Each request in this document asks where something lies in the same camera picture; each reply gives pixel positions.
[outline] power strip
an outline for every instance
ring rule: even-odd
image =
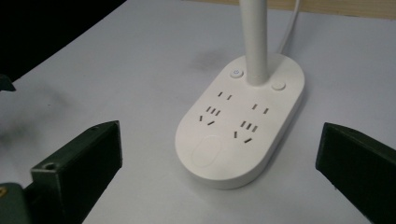
[[[216,189],[254,180],[298,107],[304,73],[292,59],[268,55],[269,79],[247,81],[245,56],[229,63],[179,123],[176,150],[187,170]]]

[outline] power cord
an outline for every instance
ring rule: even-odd
[[[285,33],[285,36],[283,37],[282,42],[280,43],[280,46],[279,46],[279,49],[277,50],[277,53],[282,54],[285,46],[288,44],[288,41],[289,41],[289,38],[290,38],[290,33],[293,30],[293,28],[294,28],[294,24],[295,24],[295,22],[297,20],[297,16],[298,16],[299,11],[300,11],[300,0],[296,0],[296,3],[294,5],[293,14],[292,14],[290,22],[289,22],[288,29],[287,29],[287,31]]]

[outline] white table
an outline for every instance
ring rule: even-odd
[[[270,10],[269,50],[290,12]],[[315,169],[324,122],[396,147],[396,21],[301,13],[287,55],[305,71],[303,103],[263,174],[211,189],[180,164],[177,125],[244,54],[237,6],[131,0],[0,92],[0,182],[89,127],[120,121],[123,167],[84,223],[370,223]]]

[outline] white button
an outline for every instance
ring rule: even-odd
[[[240,69],[240,68],[235,68],[230,72],[230,77],[233,78],[240,78],[244,75],[244,70]]]
[[[272,88],[274,91],[283,91],[286,88],[286,83],[283,81],[276,81],[273,83]]]

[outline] electrical outlet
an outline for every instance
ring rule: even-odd
[[[232,61],[177,128],[179,159],[213,188],[239,188],[255,179],[300,103],[300,66],[284,55],[268,56],[270,77],[264,84],[248,84],[245,56]]]

